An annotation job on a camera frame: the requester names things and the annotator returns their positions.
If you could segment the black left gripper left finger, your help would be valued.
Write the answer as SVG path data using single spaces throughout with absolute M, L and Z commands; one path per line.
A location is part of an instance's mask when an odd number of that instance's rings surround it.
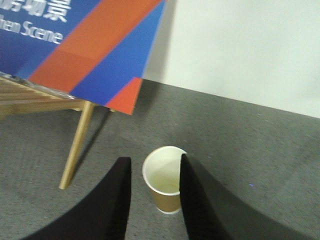
M 28 240 L 123 240 L 132 195 L 132 161 L 118 158 L 98 185 Z

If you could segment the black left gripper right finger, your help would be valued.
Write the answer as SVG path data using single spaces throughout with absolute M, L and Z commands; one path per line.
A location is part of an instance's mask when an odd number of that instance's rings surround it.
M 308 240 L 243 202 L 198 161 L 180 161 L 180 202 L 190 240 Z

